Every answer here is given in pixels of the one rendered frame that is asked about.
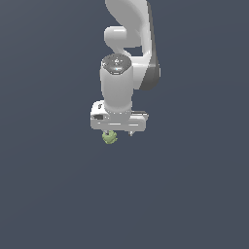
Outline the small green lumpy object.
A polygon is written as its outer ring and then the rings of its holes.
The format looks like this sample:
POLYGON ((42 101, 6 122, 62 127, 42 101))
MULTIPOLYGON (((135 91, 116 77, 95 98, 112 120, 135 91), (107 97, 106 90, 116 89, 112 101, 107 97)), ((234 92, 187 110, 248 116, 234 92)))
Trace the small green lumpy object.
POLYGON ((106 144, 113 144, 118 140, 117 133, 114 130, 110 130, 108 133, 102 133, 102 139, 106 144))

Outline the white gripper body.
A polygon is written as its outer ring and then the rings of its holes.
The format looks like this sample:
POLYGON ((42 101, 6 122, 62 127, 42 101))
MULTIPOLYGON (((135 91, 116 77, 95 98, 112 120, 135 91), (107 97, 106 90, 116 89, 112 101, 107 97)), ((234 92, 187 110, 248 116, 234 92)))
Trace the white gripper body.
POLYGON ((112 113, 105 110, 104 101, 95 101, 90 111, 90 127, 102 131, 123 130, 144 131, 149 114, 145 111, 128 110, 125 113, 112 113))

